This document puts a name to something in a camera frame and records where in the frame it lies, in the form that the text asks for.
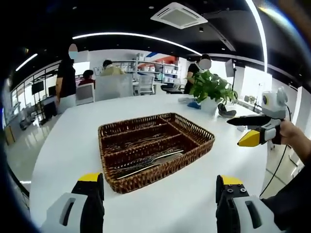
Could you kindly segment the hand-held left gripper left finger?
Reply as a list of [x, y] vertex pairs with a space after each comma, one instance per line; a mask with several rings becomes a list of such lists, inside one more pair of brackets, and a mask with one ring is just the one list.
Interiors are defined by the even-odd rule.
[[101, 172], [82, 176], [69, 193], [47, 209], [42, 233], [102, 233], [104, 178]]

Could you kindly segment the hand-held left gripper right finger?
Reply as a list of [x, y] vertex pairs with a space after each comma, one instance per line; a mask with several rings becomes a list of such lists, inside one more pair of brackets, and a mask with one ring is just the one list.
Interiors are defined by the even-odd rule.
[[216, 222], [219, 233], [280, 233], [273, 212], [248, 194], [241, 180], [218, 175]]

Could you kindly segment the person's right hand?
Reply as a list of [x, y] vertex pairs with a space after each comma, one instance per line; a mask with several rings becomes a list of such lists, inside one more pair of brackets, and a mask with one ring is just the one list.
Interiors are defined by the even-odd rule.
[[291, 146], [292, 148], [300, 143], [304, 134], [290, 121], [282, 121], [280, 124], [281, 144]]

